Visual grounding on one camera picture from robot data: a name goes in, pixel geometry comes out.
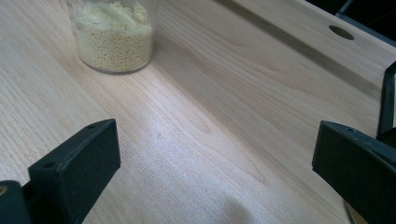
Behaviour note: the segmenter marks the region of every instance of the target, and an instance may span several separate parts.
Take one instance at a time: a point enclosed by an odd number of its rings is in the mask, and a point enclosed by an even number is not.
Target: black bracket
[[[82,223],[119,168],[116,121],[91,124],[30,166],[22,188],[0,182],[0,223]]]
[[[396,223],[396,62],[385,72],[376,139],[322,121],[313,170],[369,223]]]

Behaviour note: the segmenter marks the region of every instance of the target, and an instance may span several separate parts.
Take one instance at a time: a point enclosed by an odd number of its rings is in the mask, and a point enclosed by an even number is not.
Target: glass jar
[[[158,0],[67,0],[79,58],[110,74],[131,73],[151,59]]]

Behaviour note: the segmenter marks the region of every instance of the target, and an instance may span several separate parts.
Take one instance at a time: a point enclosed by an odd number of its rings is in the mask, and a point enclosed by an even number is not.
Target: wooden table
[[[85,223],[348,223],[312,171],[319,122],[374,136],[395,48],[296,0],[161,1],[124,76],[80,61],[64,0],[1,1],[0,31],[0,179],[114,118],[121,168]]]

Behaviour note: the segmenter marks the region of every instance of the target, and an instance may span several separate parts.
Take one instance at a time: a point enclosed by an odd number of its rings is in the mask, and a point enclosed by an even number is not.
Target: metal screw
[[[0,185],[0,196],[2,196],[6,192],[7,192],[7,186],[6,185]]]

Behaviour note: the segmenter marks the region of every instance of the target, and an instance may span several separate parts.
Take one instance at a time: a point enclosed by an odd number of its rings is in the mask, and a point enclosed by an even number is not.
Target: wood grain
[[[319,122],[374,135],[395,48],[287,0],[161,1],[126,76],[79,60],[65,1],[1,1],[0,30],[0,179],[114,118],[121,169],[84,223],[348,223],[311,170]]]

